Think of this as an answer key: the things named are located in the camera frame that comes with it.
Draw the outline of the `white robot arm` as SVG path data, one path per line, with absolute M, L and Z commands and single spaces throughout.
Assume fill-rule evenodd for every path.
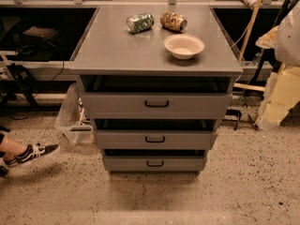
M 279 71 L 272 72 L 267 80 L 256 120 L 258 128 L 268 130 L 279 126 L 300 102 L 300 1 L 279 26 L 260 37 L 256 44 L 273 48 L 281 62 Z

